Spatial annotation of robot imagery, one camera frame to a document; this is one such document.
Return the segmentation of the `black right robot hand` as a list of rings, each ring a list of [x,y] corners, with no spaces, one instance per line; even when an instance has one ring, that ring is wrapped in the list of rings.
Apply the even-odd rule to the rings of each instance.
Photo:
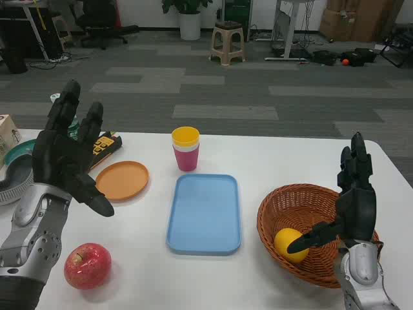
[[[360,132],[353,135],[351,146],[342,150],[340,167],[337,185],[341,192],[335,202],[335,220],[313,226],[287,247],[287,253],[321,247],[336,238],[371,241],[376,225],[376,192],[369,181],[373,175],[371,155]]]

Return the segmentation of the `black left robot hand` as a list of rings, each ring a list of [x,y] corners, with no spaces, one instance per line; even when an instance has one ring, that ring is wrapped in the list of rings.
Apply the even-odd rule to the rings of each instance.
[[[101,132],[103,105],[100,102],[91,105],[76,140],[68,136],[80,92],[80,84],[72,79],[53,103],[45,129],[39,133],[34,147],[34,181],[58,187],[78,203],[85,203],[101,216],[111,217],[114,208],[88,175],[94,158],[94,143]]]

